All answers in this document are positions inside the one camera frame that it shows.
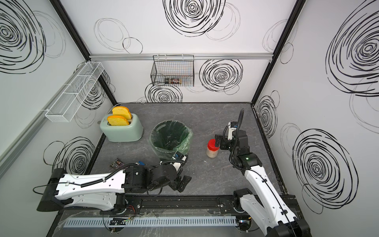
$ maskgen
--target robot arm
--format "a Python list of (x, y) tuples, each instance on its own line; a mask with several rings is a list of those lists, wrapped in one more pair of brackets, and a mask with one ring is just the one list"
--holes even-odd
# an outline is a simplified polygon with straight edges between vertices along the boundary
[(183, 191), (191, 177), (180, 178), (186, 156), (175, 153), (172, 160), (158, 166), (127, 164), (113, 173), (75, 175), (55, 169), (42, 195), (37, 210), (51, 212), (64, 207), (96, 207), (103, 211), (121, 212), (125, 193), (145, 193), (169, 185)]
[[(299, 220), (286, 206), (268, 179), (261, 161), (250, 152), (246, 132), (240, 130), (243, 113), (242, 109), (238, 122), (230, 122), (222, 135), (215, 135), (215, 144), (221, 150), (230, 151), (230, 163), (246, 177), (262, 204), (245, 188), (233, 194), (235, 209), (246, 211), (266, 236), (308, 236), (310, 230), (307, 222)], [(226, 130), (229, 130), (228, 138), (225, 136)]]

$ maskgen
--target black wire basket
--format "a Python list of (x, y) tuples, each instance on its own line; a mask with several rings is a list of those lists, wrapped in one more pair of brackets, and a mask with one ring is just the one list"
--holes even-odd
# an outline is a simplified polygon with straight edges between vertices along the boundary
[(154, 86), (194, 86), (193, 55), (154, 55)]

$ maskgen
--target wire basket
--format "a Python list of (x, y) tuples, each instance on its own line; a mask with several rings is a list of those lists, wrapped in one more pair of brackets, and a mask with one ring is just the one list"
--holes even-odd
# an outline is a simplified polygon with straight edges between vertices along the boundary
[(154, 55), (153, 59), (154, 86), (194, 86), (193, 55)]
[(100, 62), (87, 62), (45, 116), (52, 122), (70, 122), (103, 71)]

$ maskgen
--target red bottle cap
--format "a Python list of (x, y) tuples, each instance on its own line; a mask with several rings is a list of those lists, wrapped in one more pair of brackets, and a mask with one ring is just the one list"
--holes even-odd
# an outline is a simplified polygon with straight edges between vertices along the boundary
[(208, 142), (208, 149), (210, 151), (218, 151), (218, 149), (220, 149), (220, 147), (216, 147), (215, 144), (216, 144), (216, 140), (215, 139), (209, 140), (209, 142)]

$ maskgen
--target black trash bin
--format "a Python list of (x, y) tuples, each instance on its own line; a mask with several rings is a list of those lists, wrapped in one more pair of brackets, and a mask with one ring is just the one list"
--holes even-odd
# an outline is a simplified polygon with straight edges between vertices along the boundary
[(171, 160), (175, 152), (188, 154), (193, 132), (184, 123), (166, 120), (151, 131), (149, 143), (160, 160)]

